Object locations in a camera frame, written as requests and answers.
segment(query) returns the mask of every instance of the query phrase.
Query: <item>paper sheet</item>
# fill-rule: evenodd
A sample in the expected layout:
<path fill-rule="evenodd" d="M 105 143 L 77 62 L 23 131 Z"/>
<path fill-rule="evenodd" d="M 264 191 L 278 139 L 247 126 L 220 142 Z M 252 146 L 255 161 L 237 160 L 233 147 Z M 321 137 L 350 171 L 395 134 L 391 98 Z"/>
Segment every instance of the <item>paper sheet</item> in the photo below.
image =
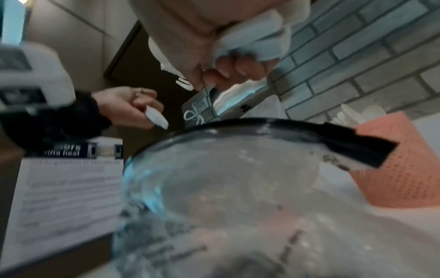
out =
<path fill-rule="evenodd" d="M 0 271 L 113 232 L 123 167 L 122 140 L 106 137 L 24 158 Z"/>

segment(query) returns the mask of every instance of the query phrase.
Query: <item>wall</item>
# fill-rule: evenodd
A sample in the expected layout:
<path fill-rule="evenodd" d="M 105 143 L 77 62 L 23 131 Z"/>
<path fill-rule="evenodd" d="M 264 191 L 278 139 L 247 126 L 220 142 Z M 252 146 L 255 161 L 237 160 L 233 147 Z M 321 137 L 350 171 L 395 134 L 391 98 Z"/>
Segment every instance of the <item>wall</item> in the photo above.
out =
<path fill-rule="evenodd" d="M 439 112 L 440 0 L 318 0 L 270 78 L 292 120 L 329 120 L 341 103 Z"/>
<path fill-rule="evenodd" d="M 27 40 L 57 51 L 75 88 L 97 91 L 135 22 L 125 0 L 35 0 Z"/>

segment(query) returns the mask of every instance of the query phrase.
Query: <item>pink basket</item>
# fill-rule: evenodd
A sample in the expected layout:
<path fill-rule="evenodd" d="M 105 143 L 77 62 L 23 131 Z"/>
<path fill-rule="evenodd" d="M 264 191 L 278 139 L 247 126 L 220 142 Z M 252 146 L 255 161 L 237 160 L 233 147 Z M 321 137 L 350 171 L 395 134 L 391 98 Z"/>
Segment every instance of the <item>pink basket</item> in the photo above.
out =
<path fill-rule="evenodd" d="M 378 207 L 440 206 L 440 160 L 403 113 L 356 127 L 360 135 L 399 142 L 380 169 L 351 171 L 367 201 Z"/>

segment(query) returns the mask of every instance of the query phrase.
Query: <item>sleeve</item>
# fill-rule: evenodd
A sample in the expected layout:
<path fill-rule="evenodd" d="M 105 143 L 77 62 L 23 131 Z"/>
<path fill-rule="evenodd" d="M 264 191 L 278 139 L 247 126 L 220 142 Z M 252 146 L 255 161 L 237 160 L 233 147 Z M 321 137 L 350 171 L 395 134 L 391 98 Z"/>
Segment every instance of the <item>sleeve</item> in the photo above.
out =
<path fill-rule="evenodd" d="M 111 122 L 99 113 L 98 104 L 86 93 L 75 92 L 76 101 L 59 109 L 0 114 L 4 133 L 26 151 L 55 144 L 87 140 L 101 135 Z"/>

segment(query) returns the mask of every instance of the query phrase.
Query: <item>gray brick wall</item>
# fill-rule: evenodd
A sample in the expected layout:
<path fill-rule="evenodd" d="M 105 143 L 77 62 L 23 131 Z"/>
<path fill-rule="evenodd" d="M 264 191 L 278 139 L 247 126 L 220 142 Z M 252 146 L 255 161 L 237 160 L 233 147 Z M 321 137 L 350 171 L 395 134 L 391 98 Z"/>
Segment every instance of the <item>gray brick wall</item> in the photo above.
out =
<path fill-rule="evenodd" d="M 438 113 L 440 0 L 318 0 L 270 78 L 292 120 L 328 120 L 342 103 Z"/>

